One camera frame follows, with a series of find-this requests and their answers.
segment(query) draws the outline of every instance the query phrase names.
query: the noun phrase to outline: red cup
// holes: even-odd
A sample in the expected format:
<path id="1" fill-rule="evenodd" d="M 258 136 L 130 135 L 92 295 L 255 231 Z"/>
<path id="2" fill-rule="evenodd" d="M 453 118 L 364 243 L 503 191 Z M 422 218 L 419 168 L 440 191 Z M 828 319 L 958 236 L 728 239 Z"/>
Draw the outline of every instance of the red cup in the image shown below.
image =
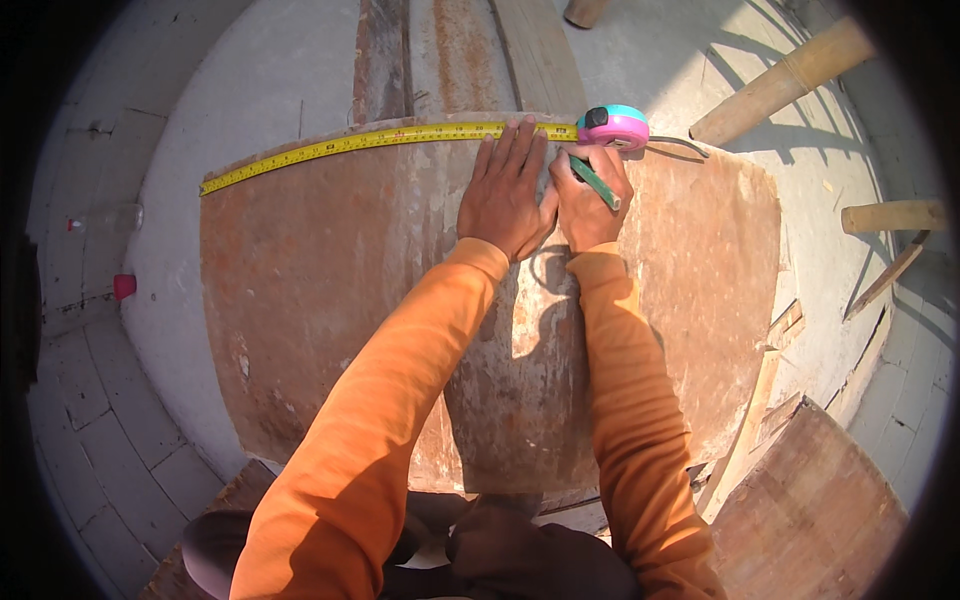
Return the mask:
<path id="1" fill-rule="evenodd" d="M 136 277 L 132 275 L 113 276 L 113 296 L 118 301 L 136 291 Z"/>

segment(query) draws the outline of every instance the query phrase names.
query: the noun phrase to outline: orange sleeve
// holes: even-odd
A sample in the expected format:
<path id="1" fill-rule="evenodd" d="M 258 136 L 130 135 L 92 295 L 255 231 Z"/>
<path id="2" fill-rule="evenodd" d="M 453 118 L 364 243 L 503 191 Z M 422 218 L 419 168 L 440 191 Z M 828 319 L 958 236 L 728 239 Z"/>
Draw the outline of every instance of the orange sleeve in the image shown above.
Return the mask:
<path id="1" fill-rule="evenodd" d="M 376 597 L 414 442 L 507 267 L 462 239 L 377 329 L 253 513 L 230 598 Z"/>
<path id="2" fill-rule="evenodd" d="M 639 312 L 616 243 L 571 260 L 580 281 L 593 388 L 593 452 L 613 549 L 651 600 L 726 598 L 707 566 L 713 540 L 684 471 L 689 433 L 663 352 Z"/>

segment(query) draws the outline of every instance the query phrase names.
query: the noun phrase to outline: tape measure numbers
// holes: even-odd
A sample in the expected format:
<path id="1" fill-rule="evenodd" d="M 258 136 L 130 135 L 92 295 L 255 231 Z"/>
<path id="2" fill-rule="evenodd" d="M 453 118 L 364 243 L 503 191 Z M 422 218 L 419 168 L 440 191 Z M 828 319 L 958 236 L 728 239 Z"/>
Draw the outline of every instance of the tape measure numbers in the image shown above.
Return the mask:
<path id="1" fill-rule="evenodd" d="M 487 133 L 495 138 L 499 138 L 505 125 L 506 123 L 436 123 L 433 125 L 400 127 L 379 132 L 357 133 L 346 137 L 329 139 L 318 144 L 303 146 L 302 148 L 252 162 L 239 169 L 224 173 L 220 177 L 204 181 L 200 184 L 200 195 L 206 196 L 210 192 L 215 192 L 228 185 L 233 185 L 242 180 L 248 180 L 253 176 L 267 173 L 280 167 L 304 162 L 305 160 L 312 160 L 313 158 L 338 155 L 351 150 L 451 139 L 482 139 Z M 538 123 L 537 129 L 546 130 L 547 139 L 551 141 L 577 141 L 576 125 Z"/>

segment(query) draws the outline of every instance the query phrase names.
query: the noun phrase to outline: green pencil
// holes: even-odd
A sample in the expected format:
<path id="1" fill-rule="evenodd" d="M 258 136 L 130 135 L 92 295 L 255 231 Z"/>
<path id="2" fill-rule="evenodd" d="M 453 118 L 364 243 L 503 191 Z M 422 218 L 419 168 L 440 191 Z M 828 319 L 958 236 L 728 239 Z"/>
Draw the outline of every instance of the green pencil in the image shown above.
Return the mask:
<path id="1" fill-rule="evenodd" d="M 610 210 L 615 212 L 620 209 L 620 197 L 613 193 L 613 190 L 611 190 L 585 162 L 574 155 L 570 155 L 570 167 L 577 175 L 583 178 L 587 185 L 596 190 L 597 194 L 600 194 L 600 198 L 603 198 L 603 201 L 607 203 Z"/>

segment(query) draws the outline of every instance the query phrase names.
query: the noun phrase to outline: plastic bottle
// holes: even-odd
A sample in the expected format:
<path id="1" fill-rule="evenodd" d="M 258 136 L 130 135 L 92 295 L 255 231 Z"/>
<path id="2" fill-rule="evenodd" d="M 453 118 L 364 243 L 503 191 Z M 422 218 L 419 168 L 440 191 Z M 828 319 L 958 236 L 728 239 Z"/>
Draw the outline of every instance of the plastic bottle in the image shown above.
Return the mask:
<path id="1" fill-rule="evenodd" d="M 143 225 L 143 206 L 136 203 L 91 208 L 66 220 L 66 230 L 75 233 L 133 233 Z"/>

